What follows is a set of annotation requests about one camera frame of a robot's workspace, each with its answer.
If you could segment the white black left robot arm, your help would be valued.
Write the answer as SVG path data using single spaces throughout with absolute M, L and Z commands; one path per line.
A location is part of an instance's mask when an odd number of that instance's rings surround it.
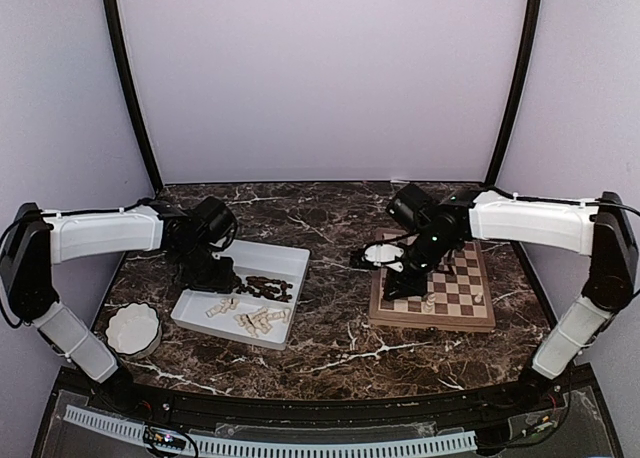
M 191 209 L 143 198 L 112 209 L 44 210 L 23 204 L 1 235 L 1 314 L 13 329 L 33 325 L 90 380 L 120 414 L 141 405 L 140 390 L 116 354 L 61 302 L 54 288 L 55 265 L 86 257 L 132 251 L 161 251 L 179 272 L 182 288 L 228 292 L 238 220 L 221 200 L 208 197 Z

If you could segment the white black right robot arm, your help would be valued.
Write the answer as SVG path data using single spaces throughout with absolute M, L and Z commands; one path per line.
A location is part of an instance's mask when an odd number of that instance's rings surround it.
M 612 192 L 558 199 L 467 188 L 435 201 L 408 185 L 387 211 L 413 241 L 383 240 L 364 254 L 387 269 L 388 300 L 425 293 L 427 274 L 472 240 L 521 242 L 588 257 L 586 283 L 532 356 L 528 375 L 511 388 L 511 404 L 530 412 L 547 398 L 548 381 L 559 377 L 638 294 L 639 250 L 629 210 Z

